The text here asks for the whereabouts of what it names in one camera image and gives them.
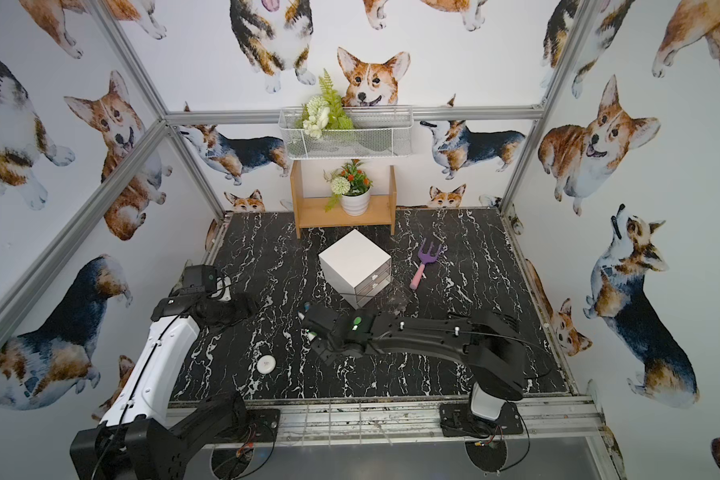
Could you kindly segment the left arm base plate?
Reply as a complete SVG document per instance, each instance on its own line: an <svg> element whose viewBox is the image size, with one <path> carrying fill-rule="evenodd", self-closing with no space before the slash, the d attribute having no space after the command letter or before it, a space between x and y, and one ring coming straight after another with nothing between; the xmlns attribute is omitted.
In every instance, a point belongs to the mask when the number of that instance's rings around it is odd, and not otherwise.
<svg viewBox="0 0 720 480"><path fill-rule="evenodd" d="M275 444L281 420L281 410L263 408L248 410L241 429L240 440L246 443Z"/></svg>

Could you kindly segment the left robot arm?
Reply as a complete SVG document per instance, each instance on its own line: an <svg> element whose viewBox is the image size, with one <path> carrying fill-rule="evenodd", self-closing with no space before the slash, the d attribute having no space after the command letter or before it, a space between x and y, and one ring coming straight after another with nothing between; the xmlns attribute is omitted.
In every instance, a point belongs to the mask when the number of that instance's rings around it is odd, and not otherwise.
<svg viewBox="0 0 720 480"><path fill-rule="evenodd" d="M238 393L200 402L173 426L167 409L184 359L203 327L225 329L255 316L245 293L228 299L178 295L155 307L147 342L122 392L97 427L80 431L70 457L81 479L181 479L194 456L222 433L254 431Z"/></svg>

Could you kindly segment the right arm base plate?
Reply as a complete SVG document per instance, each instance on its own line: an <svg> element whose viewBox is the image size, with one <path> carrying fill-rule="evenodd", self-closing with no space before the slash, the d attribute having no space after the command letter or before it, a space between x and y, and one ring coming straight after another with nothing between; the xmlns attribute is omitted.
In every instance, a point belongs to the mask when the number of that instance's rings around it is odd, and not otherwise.
<svg viewBox="0 0 720 480"><path fill-rule="evenodd" d="M442 434L446 438L470 437L488 439L493 435L522 435L525 427L517 405L505 403L497 420L486 420L474 415L467 403L443 403L439 406Z"/></svg>

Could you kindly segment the white mini drawer cabinet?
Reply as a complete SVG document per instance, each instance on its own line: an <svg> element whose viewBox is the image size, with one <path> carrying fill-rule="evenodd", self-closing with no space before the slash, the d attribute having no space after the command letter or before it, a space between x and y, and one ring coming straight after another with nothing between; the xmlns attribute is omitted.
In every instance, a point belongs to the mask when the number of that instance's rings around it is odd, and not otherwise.
<svg viewBox="0 0 720 480"><path fill-rule="evenodd" d="M357 229L319 254L325 280L353 308L369 303L392 280L392 259Z"/></svg>

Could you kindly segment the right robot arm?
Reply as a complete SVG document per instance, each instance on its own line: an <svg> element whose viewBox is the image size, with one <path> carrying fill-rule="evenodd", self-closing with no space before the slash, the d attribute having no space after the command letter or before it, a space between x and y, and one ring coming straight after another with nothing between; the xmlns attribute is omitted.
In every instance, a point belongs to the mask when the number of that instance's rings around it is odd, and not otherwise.
<svg viewBox="0 0 720 480"><path fill-rule="evenodd" d="M496 420L504 403L524 396L524 342L498 313L426 319L368 309L338 313L315 304L301 308L298 318L311 335L312 350L327 364L342 357L408 353L463 365L475 382L472 414L485 420Z"/></svg>

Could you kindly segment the white earphone case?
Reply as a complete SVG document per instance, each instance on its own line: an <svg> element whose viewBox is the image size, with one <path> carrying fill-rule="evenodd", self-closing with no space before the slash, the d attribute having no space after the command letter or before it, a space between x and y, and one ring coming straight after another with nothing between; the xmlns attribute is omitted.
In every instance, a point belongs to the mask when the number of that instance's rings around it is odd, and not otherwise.
<svg viewBox="0 0 720 480"><path fill-rule="evenodd" d="M256 370L262 375L272 373L276 366L277 362L273 355L263 355L256 362Z"/></svg>

